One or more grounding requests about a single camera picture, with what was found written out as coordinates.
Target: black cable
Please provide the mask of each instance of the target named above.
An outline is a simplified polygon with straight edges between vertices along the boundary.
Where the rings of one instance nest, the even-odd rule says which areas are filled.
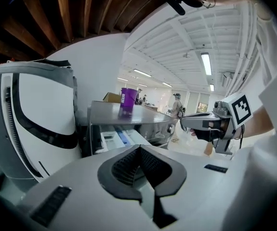
[[[240,135],[240,145],[239,145],[239,150],[241,149],[241,146],[242,146],[242,140],[243,140],[243,134],[244,134],[244,131],[245,131],[245,126],[242,125],[241,126],[241,135]]]

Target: black stripe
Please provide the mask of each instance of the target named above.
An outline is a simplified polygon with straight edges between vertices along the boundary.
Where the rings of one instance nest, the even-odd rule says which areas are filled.
[[[38,139],[51,144],[56,147],[64,149],[73,149],[77,146],[78,137],[74,132],[71,135],[64,135],[52,132],[46,128],[39,126],[33,121],[29,120],[22,111],[19,99],[19,74],[13,74],[12,79],[12,96],[13,96],[13,109],[18,123],[28,132],[36,136]]]
[[[39,161],[39,164],[41,165],[41,167],[44,169],[45,173],[50,176],[50,174],[47,172],[46,168],[44,168],[43,164]]]

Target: cardboard box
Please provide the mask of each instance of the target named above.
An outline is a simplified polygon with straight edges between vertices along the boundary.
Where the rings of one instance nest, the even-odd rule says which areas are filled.
[[[103,101],[108,103],[121,103],[121,96],[112,92],[108,92],[103,98]]]

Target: black rectangular slot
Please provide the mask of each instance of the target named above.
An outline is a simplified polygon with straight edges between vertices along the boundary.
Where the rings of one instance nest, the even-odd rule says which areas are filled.
[[[72,189],[69,187],[58,186],[33,212],[31,218],[44,227],[48,227],[71,191]]]
[[[219,167],[219,166],[215,166],[215,165],[211,165],[211,164],[207,164],[205,166],[205,168],[211,169],[211,170],[214,170],[214,171],[217,171],[217,172],[221,172],[221,173],[226,173],[226,171],[228,170],[225,167]]]

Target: window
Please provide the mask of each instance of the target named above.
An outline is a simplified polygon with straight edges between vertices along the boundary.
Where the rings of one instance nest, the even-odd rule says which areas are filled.
[[[208,105],[205,103],[199,103],[197,113],[207,112]]]

